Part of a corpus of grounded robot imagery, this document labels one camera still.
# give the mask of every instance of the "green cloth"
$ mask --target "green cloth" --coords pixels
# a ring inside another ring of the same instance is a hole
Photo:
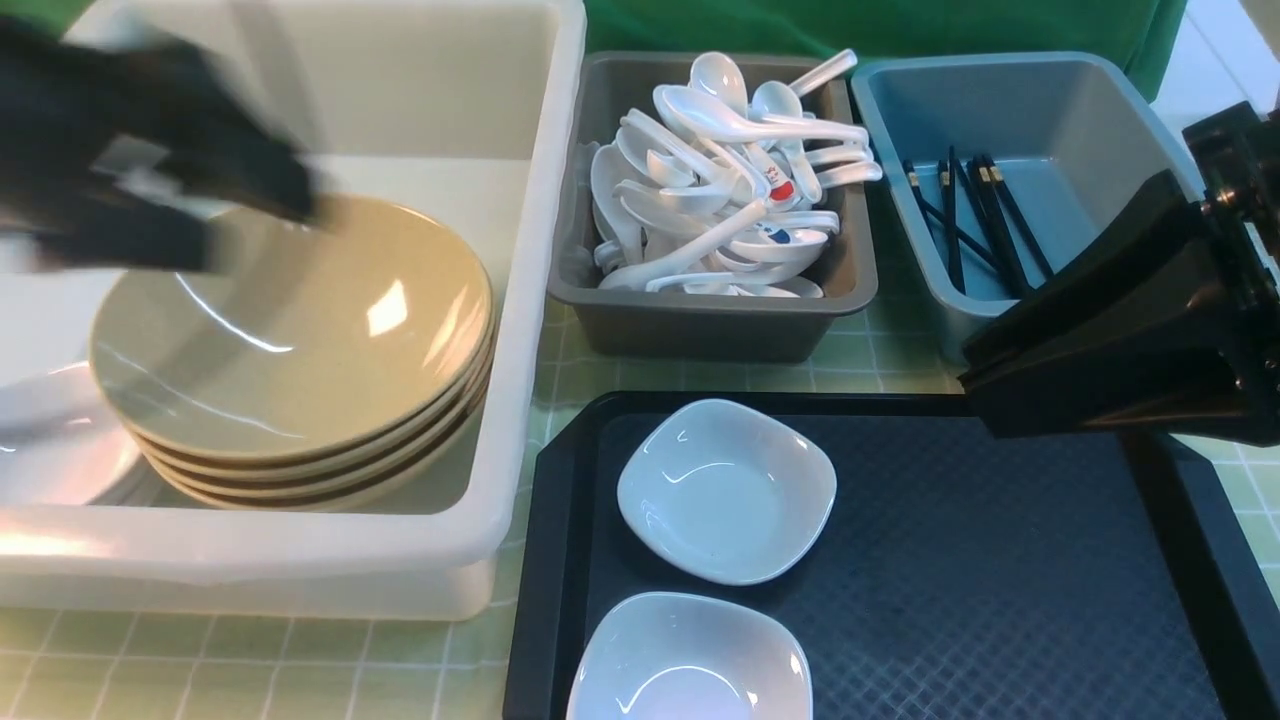
[[[0,0],[0,14],[22,15],[64,32],[92,0]]]
[[[585,0],[588,51],[860,58],[1079,50],[1153,100],[1187,0]]]

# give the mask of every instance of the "stack of plates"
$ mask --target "stack of plates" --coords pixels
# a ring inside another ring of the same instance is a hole
[[[324,229],[233,210],[220,272],[128,272],[93,323],[102,395],[207,505],[344,510],[420,477],[480,407],[497,313],[456,233],[379,200]]]

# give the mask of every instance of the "black chopsticks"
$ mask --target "black chopsticks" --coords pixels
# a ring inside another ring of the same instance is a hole
[[[964,292],[964,265],[960,264],[960,237],[956,234],[956,186],[951,174],[956,168],[956,149],[951,147],[946,160],[938,163],[938,177],[942,181],[942,211],[946,215],[942,232],[947,243],[947,274],[951,284]]]
[[[923,213],[929,218],[933,218],[940,223],[946,224],[947,218],[946,215],[942,214],[942,210],[938,210],[937,208],[931,205],[929,201],[924,199],[924,193],[920,192],[920,177],[915,174],[915,167],[910,161],[905,161],[902,163],[902,168],[906,170],[906,178],[908,182],[911,183],[911,192],[915,195],[915,204],[920,206],[920,213]],[[982,261],[986,263],[988,268],[991,268],[992,270],[996,269],[996,259],[991,255],[991,251],[983,247],[980,242],[974,240],[972,234],[966,233],[965,231],[957,227],[956,237],[960,240],[960,242],[964,243],[965,247],[972,250],[974,255],[980,258]]]
[[[968,164],[964,164],[956,158],[955,147],[948,147],[947,159],[937,163],[942,210],[929,204],[924,197],[914,164],[904,161],[902,168],[925,220],[932,219],[942,225],[941,254],[945,259],[947,278],[956,290],[966,292],[960,245],[978,255],[995,272],[1005,292],[1014,299],[1027,297],[1032,292],[1027,270],[1015,245],[1018,238],[1021,238],[1021,242],[1027,245],[1028,254],[1041,274],[1046,279],[1053,275],[1053,268],[1050,265],[1039,240],[1032,232],[1030,223],[1028,223],[1021,208],[1018,206],[1012,191],[1005,182],[1004,173],[991,155],[977,155]],[[989,249],[957,225],[957,184],[964,187],[965,200],[969,201]]]
[[[991,240],[991,251],[1000,263],[1000,274],[1014,297],[1019,300],[1027,297],[1032,292],[1032,286],[1027,282],[1027,272],[1023,270],[1023,261],[1018,258],[1018,247],[1014,246],[1009,225],[1005,224],[1000,196],[992,187],[991,173],[977,158],[969,160],[969,179],[978,190],[978,201],[982,202],[983,214],[987,217],[987,238]]]
[[[1005,201],[1005,206],[1009,208],[1009,217],[1012,218],[1014,227],[1018,228],[1018,233],[1023,236],[1027,249],[1030,250],[1032,259],[1036,260],[1036,266],[1039,268],[1046,278],[1053,277],[1053,268],[1048,264],[1048,258],[1044,256],[1044,250],[1041,247],[1039,241],[1036,240],[1036,233],[1032,232],[1030,224],[1027,223],[1027,217],[1023,215],[1018,201],[1014,200],[1012,191],[1005,184],[1005,176],[996,165],[996,160],[991,155],[983,155],[982,160],[987,165],[987,173],[991,176],[991,183],[995,186],[996,193]]]

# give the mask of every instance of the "black tray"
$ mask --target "black tray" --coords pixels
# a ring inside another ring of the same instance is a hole
[[[626,527],[632,451],[704,393],[613,393],[538,457],[504,720],[561,720],[620,601],[707,594],[786,625],[818,720],[1280,717],[1280,611],[1213,466],[1146,434],[995,441],[963,397],[716,395],[831,456],[818,543],[750,588]]]

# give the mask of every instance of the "white plastic bin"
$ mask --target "white plastic bin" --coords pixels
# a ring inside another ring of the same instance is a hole
[[[456,228],[504,299],[483,419],[430,478],[380,502],[385,512],[0,509],[0,605],[457,620],[490,601],[525,455],[582,60],[582,4],[273,0],[271,6],[292,41],[287,51],[255,44],[246,53],[242,28],[223,0],[102,0],[70,38],[111,44],[134,31],[140,14],[206,45],[225,55],[252,105],[312,143],[332,186],[404,204]],[[306,137],[306,123],[298,122],[303,108],[287,106],[294,94],[264,90],[289,77],[274,64],[291,51],[316,109],[319,137]],[[0,297],[20,302],[20,282],[0,274]],[[47,327],[47,318],[32,314],[24,337],[81,347],[83,318],[109,283],[100,274],[56,282],[74,286],[63,296],[84,305],[79,323]]]

